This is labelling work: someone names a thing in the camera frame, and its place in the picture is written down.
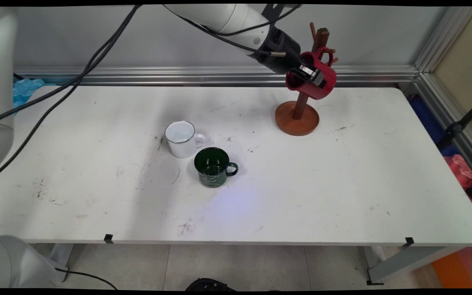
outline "mug handle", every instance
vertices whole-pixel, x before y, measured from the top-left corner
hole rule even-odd
[[[318,57],[318,59],[322,59],[323,56],[324,56],[324,51],[326,51],[328,48],[327,47],[320,47],[318,48],[318,50],[316,51],[316,56]],[[327,62],[327,66],[328,67],[331,67],[333,65],[333,59],[334,59],[334,56],[333,56],[333,53],[332,52],[328,52],[329,54],[329,61]]]
[[[194,135],[194,140],[196,141],[196,147],[199,148],[205,143],[205,136],[203,134],[197,133]]]
[[[236,175],[236,173],[238,172],[238,165],[236,165],[236,163],[229,162],[229,164],[227,165],[227,167],[234,167],[234,168],[236,168],[236,170],[234,170],[233,172],[227,172],[227,170],[225,170],[225,173],[227,174],[227,176]]]

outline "green enamel mug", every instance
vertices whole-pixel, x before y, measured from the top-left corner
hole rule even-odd
[[[225,183],[227,176],[236,175],[238,165],[229,162],[229,155],[217,147],[202,149],[194,158],[194,167],[198,170],[200,182],[206,187],[218,187]],[[227,172],[228,167],[236,170]]]

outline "wooden base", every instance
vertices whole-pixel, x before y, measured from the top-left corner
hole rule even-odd
[[[313,107],[307,105],[305,106],[302,118],[294,120],[293,113],[295,106],[296,101],[287,101],[279,105],[274,114],[276,124],[287,134],[292,136],[306,136],[316,129],[318,123],[320,123],[320,116]]]

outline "white enamel mug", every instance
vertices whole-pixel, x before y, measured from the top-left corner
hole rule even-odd
[[[165,137],[170,146],[171,153],[178,158],[186,158],[196,153],[205,143],[205,136],[196,133],[194,125],[188,121],[177,121],[167,126]]]

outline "table leg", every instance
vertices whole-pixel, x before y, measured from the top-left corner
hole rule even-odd
[[[380,252],[377,251],[376,247],[364,247],[364,249],[369,263],[368,272],[370,283],[383,284],[389,278],[420,268],[462,248],[406,247],[404,250],[388,259],[384,259],[383,256],[380,256]]]
[[[50,256],[45,258],[47,258],[47,261],[55,268],[69,270],[67,263],[73,248],[73,243],[56,243]],[[67,278],[68,274],[66,272],[58,271],[58,275],[60,280],[63,282],[65,278]]]

